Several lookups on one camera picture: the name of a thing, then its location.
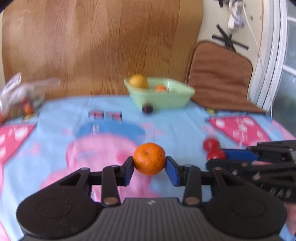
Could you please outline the brown seat cushion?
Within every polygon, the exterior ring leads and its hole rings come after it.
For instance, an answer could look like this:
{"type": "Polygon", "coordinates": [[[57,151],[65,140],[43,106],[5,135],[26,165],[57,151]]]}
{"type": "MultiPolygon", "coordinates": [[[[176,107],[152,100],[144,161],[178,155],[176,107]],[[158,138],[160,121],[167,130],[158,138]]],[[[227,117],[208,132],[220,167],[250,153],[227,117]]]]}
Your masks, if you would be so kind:
{"type": "Polygon", "coordinates": [[[210,41],[196,45],[187,71],[191,100],[214,110],[264,113],[248,100],[252,64],[244,56],[210,41]]]}

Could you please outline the Peppa Pig blue tablecloth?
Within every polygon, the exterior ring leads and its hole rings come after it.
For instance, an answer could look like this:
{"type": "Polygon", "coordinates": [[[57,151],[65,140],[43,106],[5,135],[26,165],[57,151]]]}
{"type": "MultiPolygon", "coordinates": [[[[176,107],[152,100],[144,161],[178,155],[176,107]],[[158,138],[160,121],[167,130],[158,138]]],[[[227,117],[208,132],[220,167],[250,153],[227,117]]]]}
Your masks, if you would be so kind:
{"type": "Polygon", "coordinates": [[[137,146],[155,143],[178,164],[204,169],[209,137],[226,149],[295,139],[266,114],[213,112],[193,102],[143,114],[127,96],[47,101],[1,126],[1,240],[22,238],[16,210],[26,197],[80,168],[121,165],[137,146]]]}

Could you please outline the black tape cross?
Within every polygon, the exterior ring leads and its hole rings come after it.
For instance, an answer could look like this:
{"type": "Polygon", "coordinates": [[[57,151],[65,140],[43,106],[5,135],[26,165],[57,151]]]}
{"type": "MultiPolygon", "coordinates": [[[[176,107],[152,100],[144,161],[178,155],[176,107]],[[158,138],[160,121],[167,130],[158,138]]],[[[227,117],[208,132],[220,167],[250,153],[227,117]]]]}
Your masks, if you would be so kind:
{"type": "Polygon", "coordinates": [[[223,42],[225,48],[227,48],[231,51],[234,51],[234,52],[236,52],[234,45],[238,45],[239,47],[241,47],[247,51],[249,50],[249,47],[247,45],[244,45],[244,44],[241,44],[240,42],[232,40],[232,34],[225,33],[219,24],[217,24],[216,27],[217,27],[218,31],[220,32],[221,36],[212,34],[212,39],[223,42]]]}

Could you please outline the large yellow citrus fruit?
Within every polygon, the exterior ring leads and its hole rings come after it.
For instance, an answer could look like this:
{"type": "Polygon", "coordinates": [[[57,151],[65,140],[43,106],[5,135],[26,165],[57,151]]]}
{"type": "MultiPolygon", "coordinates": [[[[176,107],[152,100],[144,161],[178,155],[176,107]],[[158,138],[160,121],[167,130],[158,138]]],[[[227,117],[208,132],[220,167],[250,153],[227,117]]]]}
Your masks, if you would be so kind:
{"type": "Polygon", "coordinates": [[[149,84],[147,78],[142,74],[135,74],[130,77],[129,84],[136,88],[148,89],[149,84]]]}

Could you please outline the wooden headboard panel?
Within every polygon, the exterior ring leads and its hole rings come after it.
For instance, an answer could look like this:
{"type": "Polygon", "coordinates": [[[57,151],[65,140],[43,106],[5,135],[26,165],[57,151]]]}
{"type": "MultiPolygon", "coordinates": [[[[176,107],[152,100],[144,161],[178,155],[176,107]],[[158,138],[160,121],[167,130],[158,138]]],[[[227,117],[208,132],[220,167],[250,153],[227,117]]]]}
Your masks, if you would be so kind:
{"type": "Polygon", "coordinates": [[[186,79],[202,1],[14,1],[3,13],[4,77],[57,77],[48,98],[126,94],[123,80],[186,79]]]}

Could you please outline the red tomato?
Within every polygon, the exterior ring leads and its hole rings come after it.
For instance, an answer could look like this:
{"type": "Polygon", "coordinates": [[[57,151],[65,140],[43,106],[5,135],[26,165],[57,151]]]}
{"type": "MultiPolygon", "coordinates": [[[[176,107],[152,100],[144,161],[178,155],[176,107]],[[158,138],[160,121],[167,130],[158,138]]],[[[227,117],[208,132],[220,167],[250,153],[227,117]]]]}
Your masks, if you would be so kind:
{"type": "Polygon", "coordinates": [[[224,160],[226,158],[227,158],[227,155],[222,149],[212,149],[207,154],[207,160],[211,160],[211,159],[224,160]]]}

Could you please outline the clear plastic bag of fruit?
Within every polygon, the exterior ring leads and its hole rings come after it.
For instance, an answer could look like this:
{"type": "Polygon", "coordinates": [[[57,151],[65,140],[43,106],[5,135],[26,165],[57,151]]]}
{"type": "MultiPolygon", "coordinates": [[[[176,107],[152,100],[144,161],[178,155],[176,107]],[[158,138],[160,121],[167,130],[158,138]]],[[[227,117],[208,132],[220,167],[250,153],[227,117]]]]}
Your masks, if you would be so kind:
{"type": "Polygon", "coordinates": [[[59,78],[22,82],[22,74],[15,74],[1,91],[1,124],[27,115],[39,108],[48,89],[58,87],[59,78]]]}

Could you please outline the small pink-red tomato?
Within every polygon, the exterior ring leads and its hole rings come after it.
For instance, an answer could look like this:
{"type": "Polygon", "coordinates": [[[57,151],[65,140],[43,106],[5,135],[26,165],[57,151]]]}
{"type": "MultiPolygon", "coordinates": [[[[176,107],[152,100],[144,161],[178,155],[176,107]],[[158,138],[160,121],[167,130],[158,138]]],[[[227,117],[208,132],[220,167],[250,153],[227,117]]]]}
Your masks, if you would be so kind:
{"type": "Polygon", "coordinates": [[[203,149],[207,152],[220,148],[220,142],[217,138],[206,138],[203,141],[203,149]]]}

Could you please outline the dark plum back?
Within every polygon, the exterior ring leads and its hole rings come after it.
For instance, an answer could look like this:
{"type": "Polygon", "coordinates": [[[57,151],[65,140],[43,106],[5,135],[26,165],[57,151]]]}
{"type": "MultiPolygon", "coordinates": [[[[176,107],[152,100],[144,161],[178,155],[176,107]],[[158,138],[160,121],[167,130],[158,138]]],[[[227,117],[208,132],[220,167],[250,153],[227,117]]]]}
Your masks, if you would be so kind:
{"type": "Polygon", "coordinates": [[[150,104],[144,105],[142,107],[142,112],[144,114],[151,114],[153,111],[154,111],[154,109],[153,109],[152,105],[150,105],[150,104]]]}

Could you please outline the light green rectangular bowl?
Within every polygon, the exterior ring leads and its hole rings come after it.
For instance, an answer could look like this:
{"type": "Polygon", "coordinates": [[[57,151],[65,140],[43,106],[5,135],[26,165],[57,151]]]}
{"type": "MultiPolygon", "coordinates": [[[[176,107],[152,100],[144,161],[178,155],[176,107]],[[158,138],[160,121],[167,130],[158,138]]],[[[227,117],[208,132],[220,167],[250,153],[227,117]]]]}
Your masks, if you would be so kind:
{"type": "Polygon", "coordinates": [[[147,104],[152,105],[154,110],[182,108],[195,94],[194,88],[170,78],[149,77],[147,79],[149,84],[148,89],[133,87],[129,84],[129,80],[129,78],[125,78],[124,85],[127,88],[133,103],[139,109],[142,109],[142,107],[147,104]],[[154,88],[160,84],[165,85],[168,91],[155,92],[154,88]]]}

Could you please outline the white window frame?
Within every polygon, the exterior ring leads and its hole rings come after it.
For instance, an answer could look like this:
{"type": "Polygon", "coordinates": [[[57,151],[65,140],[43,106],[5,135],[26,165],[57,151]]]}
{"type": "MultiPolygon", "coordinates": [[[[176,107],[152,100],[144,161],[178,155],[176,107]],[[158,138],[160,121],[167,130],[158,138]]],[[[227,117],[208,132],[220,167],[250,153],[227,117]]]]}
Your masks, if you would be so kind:
{"type": "Polygon", "coordinates": [[[260,54],[249,89],[259,108],[271,109],[282,73],[295,77],[295,1],[262,1],[260,54]]]}

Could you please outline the white power plug adapter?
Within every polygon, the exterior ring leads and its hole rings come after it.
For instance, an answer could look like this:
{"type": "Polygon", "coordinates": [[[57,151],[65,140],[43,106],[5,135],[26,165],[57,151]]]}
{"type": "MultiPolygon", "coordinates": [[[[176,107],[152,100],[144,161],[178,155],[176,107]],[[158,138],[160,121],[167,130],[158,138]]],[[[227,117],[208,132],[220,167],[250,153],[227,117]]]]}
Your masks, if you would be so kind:
{"type": "Polygon", "coordinates": [[[230,17],[228,21],[229,30],[237,30],[245,27],[244,17],[244,3],[243,1],[229,1],[230,17]]]}

